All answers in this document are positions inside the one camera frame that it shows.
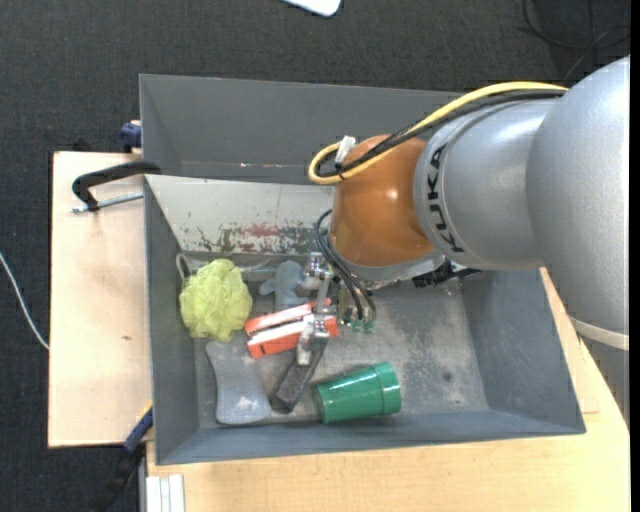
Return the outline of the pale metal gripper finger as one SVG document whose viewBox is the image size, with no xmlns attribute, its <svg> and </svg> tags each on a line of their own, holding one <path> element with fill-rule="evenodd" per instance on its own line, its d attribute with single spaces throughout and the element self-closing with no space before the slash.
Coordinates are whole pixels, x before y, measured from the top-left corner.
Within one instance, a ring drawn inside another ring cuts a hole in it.
<svg viewBox="0 0 640 512">
<path fill-rule="evenodd" d="M 324 319 L 307 321 L 297 340 L 296 362 L 299 365 L 310 365 L 324 351 L 329 338 L 329 328 Z"/>
<path fill-rule="evenodd" d="M 309 297 L 329 285 L 331 271 L 326 258 L 318 252 L 313 252 L 303 265 L 295 292 L 299 297 Z"/>
</svg>

